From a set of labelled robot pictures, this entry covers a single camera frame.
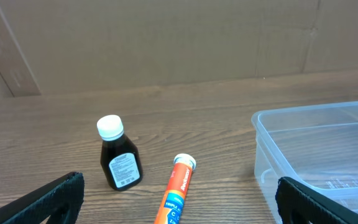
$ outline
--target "dark bottle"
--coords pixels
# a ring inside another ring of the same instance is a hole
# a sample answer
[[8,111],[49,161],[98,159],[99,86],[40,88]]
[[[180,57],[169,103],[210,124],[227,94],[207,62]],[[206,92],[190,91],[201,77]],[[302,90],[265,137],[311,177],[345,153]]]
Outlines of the dark bottle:
[[102,117],[97,127],[103,139],[100,164],[110,187],[123,191],[137,185],[143,178],[139,152],[124,134],[120,117]]

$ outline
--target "red and orange tube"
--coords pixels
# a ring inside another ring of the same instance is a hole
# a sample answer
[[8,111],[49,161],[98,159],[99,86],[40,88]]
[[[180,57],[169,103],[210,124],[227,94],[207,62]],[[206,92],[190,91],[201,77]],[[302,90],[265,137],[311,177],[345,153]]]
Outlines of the red and orange tube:
[[167,189],[154,224],[178,224],[191,173],[196,169],[196,161],[188,154],[179,154],[174,160],[174,167],[168,182]]

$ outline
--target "brown tabletop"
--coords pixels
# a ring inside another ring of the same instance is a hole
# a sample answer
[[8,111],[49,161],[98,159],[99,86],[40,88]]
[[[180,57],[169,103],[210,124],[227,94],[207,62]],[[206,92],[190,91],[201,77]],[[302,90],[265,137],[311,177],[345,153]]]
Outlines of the brown tabletop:
[[[197,160],[181,223],[273,223],[254,177],[260,110],[358,100],[358,71],[227,80],[0,102],[0,207],[70,171],[85,177],[77,223],[152,223],[178,153]],[[143,181],[116,192],[96,122],[118,114]]]

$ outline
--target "white tube cap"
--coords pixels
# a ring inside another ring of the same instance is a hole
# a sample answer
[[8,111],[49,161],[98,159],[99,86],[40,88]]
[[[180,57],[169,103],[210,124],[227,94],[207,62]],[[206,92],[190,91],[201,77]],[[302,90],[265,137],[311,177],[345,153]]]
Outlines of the white tube cap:
[[124,134],[124,126],[121,118],[117,115],[107,115],[98,121],[97,125],[99,135],[105,141],[113,141]]
[[189,166],[191,166],[191,169],[193,169],[193,171],[196,169],[196,160],[189,154],[178,154],[173,159],[173,164],[175,165],[177,162],[188,164]]

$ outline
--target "bottle label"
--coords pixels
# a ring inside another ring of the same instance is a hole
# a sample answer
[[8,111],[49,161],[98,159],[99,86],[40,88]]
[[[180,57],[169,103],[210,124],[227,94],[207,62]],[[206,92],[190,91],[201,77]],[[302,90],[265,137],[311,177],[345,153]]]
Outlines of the bottle label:
[[128,152],[115,157],[110,161],[109,167],[117,188],[128,185],[140,177],[133,153]]

